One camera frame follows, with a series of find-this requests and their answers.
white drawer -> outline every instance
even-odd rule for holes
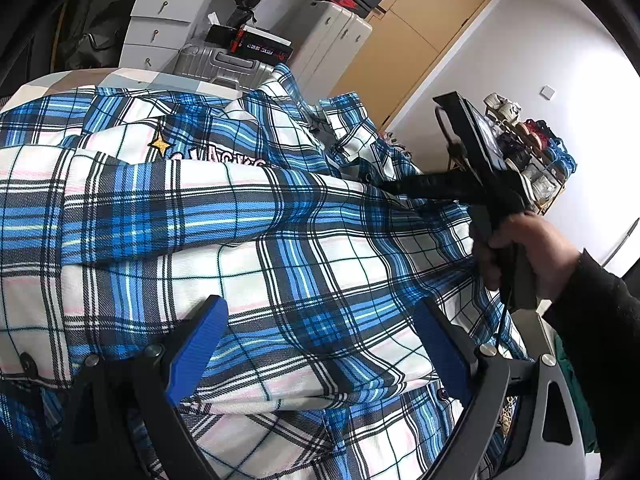
[[[118,66],[171,74],[177,59],[178,50],[172,48],[124,44]]]
[[[180,49],[186,43],[191,25],[157,18],[132,18],[124,42],[134,45]]]
[[[132,16],[191,23],[209,0],[136,0]]]

wall switch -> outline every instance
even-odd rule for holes
[[[547,101],[551,101],[551,98],[556,95],[556,91],[551,88],[551,86],[543,86],[540,91],[540,95],[545,98]]]

plaid shirt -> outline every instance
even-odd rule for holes
[[[87,355],[132,356],[210,294],[228,329],[180,410],[221,478],[433,463],[459,404],[435,395],[412,305],[431,296],[476,342],[502,305],[465,208],[376,187],[418,170],[355,94],[311,107],[284,65],[233,101],[85,86],[0,115],[0,143],[0,417],[42,478]]]

shirt sleeve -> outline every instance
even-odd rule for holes
[[[635,396],[632,375],[640,370],[640,302],[585,251],[544,318],[574,366],[605,471],[640,427],[640,411],[629,398]]]

yellow star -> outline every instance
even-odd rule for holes
[[[151,146],[152,148],[157,148],[158,151],[160,152],[160,156],[164,156],[164,154],[166,153],[166,150],[172,147],[172,144],[165,142],[164,139],[162,138],[162,135],[158,133],[158,136],[154,139],[153,142],[149,143],[148,146]]]

